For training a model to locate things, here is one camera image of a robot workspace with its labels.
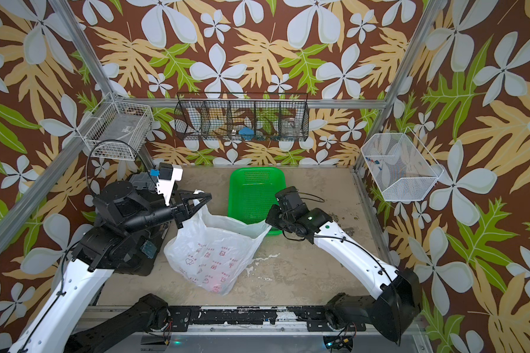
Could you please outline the white plastic bag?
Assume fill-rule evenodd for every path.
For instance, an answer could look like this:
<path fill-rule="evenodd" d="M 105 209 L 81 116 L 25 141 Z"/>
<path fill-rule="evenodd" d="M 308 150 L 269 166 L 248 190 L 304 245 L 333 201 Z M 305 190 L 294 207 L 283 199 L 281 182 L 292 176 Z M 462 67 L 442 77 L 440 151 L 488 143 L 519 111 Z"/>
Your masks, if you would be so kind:
<path fill-rule="evenodd" d="M 183 222 L 163 253 L 171 268 L 188 282 L 208 292 L 226 295 L 252 263 L 272 227 L 264 221 L 246 224 L 227 216 L 215 216 L 200 201 L 194 205 L 201 209 Z"/>

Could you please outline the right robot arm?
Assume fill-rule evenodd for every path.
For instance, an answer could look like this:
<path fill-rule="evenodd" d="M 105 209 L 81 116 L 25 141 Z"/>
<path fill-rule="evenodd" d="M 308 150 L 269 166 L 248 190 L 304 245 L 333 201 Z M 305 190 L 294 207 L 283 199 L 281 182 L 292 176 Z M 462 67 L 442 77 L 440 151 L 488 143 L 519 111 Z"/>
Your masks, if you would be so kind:
<path fill-rule="evenodd" d="M 353 240 L 325 211 L 309 209 L 295 187 L 275 195 L 266 223 L 294 241 L 308 241 L 338 260 L 367 289 L 366 296 L 335 295 L 324 307 L 329 326 L 340 332 L 369 324 L 386 339 L 401 338 L 422 310 L 420 280 L 412 270 L 385 263 Z"/>

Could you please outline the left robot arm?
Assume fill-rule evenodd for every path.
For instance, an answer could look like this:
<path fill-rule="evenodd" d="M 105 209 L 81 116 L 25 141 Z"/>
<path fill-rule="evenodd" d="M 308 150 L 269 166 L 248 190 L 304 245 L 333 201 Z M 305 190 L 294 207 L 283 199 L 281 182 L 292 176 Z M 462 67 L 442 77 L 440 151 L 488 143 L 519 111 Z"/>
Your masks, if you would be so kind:
<path fill-rule="evenodd" d="M 114 182 L 93 198 L 97 220 L 63 261 L 62 277 L 34 322 L 9 352 L 106 352 L 136 332 L 166 332 L 173 319 L 165 300 L 140 298 L 125 312 L 81 332 L 78 321 L 114 273 L 149 275 L 170 222 L 178 227 L 210 202 L 202 191 L 156 194 Z"/>

